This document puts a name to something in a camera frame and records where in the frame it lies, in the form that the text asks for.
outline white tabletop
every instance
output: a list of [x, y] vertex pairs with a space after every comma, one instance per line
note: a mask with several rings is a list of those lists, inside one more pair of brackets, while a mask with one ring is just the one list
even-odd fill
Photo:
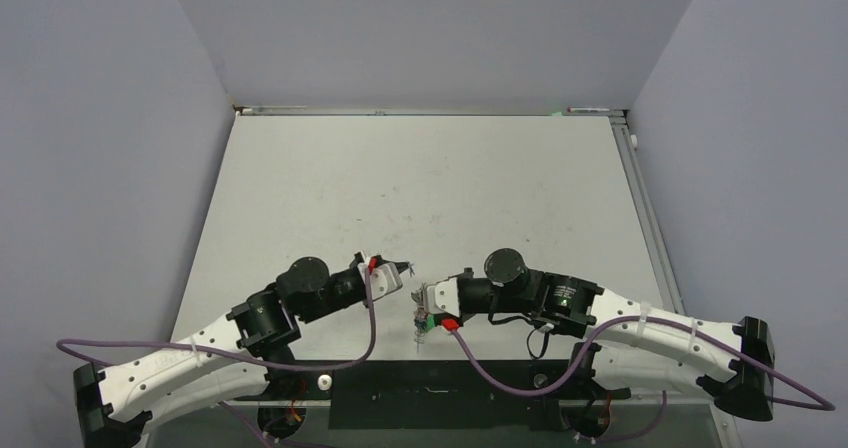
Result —
[[[605, 117], [240, 116], [236, 118], [173, 339], [204, 326], [302, 256], [345, 269], [361, 249], [415, 262], [416, 277], [376, 304], [372, 359], [461, 359], [437, 329], [416, 352], [409, 291], [497, 248], [534, 269], [595, 281], [662, 305]], [[308, 325], [301, 359], [367, 346], [352, 306]], [[484, 359], [526, 359], [521, 322], [463, 328]], [[574, 340], [551, 340], [567, 357]]]

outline robotic arm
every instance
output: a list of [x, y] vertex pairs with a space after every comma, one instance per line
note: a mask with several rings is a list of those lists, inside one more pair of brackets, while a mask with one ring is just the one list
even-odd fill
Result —
[[[90, 363], [75, 370], [85, 446], [133, 446], [142, 434], [182, 414], [265, 392], [285, 373], [234, 358], [293, 361], [288, 344], [300, 338], [296, 318], [309, 323], [357, 302], [376, 301], [399, 290], [400, 274], [409, 268], [407, 262], [360, 253], [347, 270], [331, 275], [320, 259], [301, 258], [245, 303], [178, 342], [191, 349], [162, 349], [122, 365]], [[198, 345], [216, 352], [198, 351]], [[292, 367], [316, 369], [323, 368]]]
[[[495, 325], [522, 319], [543, 333], [578, 339], [605, 322], [629, 316], [633, 323], [612, 325], [597, 339], [630, 348], [593, 343], [578, 371], [582, 376], [567, 384], [592, 383], [606, 391], [673, 390], [712, 399], [719, 409], [740, 418], [773, 418], [771, 376], [696, 337], [699, 332], [708, 335], [772, 368], [774, 349], [765, 322], [746, 317], [737, 324], [716, 323], [671, 313], [590, 281], [530, 269], [518, 252], [508, 248], [492, 253], [484, 269], [485, 278], [474, 278], [466, 268], [462, 274], [425, 285], [414, 296], [419, 311], [445, 326], [461, 325], [485, 313]], [[517, 316], [495, 320], [500, 313]], [[662, 321], [691, 327], [692, 332]], [[575, 347], [574, 355], [581, 346]]]

